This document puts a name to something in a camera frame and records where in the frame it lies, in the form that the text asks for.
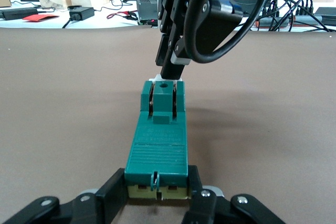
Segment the green load switch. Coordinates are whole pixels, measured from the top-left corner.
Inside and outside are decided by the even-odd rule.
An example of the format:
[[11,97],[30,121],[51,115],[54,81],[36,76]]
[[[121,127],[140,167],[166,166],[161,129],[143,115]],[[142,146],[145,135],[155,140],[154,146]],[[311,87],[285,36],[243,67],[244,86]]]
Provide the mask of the green load switch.
[[188,199],[185,85],[160,74],[144,83],[124,171],[130,198]]

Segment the black power brick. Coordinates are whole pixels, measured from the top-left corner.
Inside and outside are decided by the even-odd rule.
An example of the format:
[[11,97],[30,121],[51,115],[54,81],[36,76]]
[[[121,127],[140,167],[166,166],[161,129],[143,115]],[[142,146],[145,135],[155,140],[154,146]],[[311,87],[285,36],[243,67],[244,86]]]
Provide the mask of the black power brick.
[[77,7],[69,11],[71,21],[82,21],[94,16],[93,7]]

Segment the red flat object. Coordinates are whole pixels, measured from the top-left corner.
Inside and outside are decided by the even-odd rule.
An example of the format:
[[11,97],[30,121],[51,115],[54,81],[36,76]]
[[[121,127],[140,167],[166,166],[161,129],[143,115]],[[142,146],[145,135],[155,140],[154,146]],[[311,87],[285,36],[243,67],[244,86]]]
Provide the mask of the red flat object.
[[46,20],[50,20],[50,19],[54,19],[58,17],[59,17],[58,15],[54,15],[54,14],[33,14],[33,15],[24,17],[22,20],[28,21],[28,22],[42,22],[42,21],[46,21]]

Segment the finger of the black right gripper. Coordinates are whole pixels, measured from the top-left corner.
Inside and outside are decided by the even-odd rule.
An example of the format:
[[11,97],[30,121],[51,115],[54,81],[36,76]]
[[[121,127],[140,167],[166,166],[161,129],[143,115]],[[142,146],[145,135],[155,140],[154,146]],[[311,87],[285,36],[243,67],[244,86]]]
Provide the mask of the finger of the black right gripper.
[[158,11],[158,28],[160,29],[160,32],[162,33],[161,41],[158,49],[158,53],[156,56],[155,63],[157,66],[163,66],[163,62],[165,59],[166,51],[167,51],[167,12],[164,7],[165,0],[157,0],[157,11]]
[[183,30],[185,16],[185,0],[165,0],[165,10],[167,12],[167,51],[163,62],[161,76],[164,79],[179,79],[184,66],[176,58],[180,46],[176,43],[180,40]]

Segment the grey power strip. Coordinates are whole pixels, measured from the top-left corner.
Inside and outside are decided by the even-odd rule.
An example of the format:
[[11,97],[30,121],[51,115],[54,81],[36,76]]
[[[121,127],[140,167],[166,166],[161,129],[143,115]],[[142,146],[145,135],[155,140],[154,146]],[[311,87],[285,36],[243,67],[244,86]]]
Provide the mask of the grey power strip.
[[[315,19],[312,16],[309,15],[298,15],[294,16],[294,26],[303,26],[303,25],[319,25],[322,23],[322,16],[321,15],[315,15]],[[271,25],[275,25],[278,23],[282,17],[264,17],[260,20],[257,20],[255,22],[255,26],[257,27],[269,27]],[[289,16],[287,19],[283,21],[283,23],[280,25],[280,27],[287,27],[291,24],[291,16]]]

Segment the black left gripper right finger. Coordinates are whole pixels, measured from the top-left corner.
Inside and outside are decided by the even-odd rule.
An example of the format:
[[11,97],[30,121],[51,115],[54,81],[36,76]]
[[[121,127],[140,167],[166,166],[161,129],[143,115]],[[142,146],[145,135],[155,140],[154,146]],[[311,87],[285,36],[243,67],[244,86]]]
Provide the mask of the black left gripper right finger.
[[202,185],[195,165],[188,167],[188,185],[190,208],[181,224],[285,224],[252,195],[238,194],[227,200],[219,188]]

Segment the grey bench power supply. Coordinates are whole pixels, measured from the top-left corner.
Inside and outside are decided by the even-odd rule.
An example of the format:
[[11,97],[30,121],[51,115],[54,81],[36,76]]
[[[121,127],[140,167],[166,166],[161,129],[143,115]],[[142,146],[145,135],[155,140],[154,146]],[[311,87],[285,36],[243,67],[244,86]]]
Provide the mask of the grey bench power supply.
[[136,7],[139,25],[157,26],[157,0],[136,0]]

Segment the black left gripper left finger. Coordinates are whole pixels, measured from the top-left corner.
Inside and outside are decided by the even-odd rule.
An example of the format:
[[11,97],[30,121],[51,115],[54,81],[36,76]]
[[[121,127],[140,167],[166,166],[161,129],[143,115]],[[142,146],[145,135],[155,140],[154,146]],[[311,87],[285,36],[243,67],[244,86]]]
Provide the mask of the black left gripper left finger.
[[37,198],[3,224],[111,224],[127,198],[120,168],[94,193],[82,193],[65,204],[55,196]]

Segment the flat black power adapter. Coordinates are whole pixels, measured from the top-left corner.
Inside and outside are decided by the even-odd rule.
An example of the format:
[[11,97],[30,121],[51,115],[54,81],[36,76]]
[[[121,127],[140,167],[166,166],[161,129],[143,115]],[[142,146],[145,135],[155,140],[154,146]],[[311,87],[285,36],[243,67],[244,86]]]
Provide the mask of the flat black power adapter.
[[4,20],[23,19],[34,14],[38,14],[38,10],[34,7],[0,10],[0,18]]

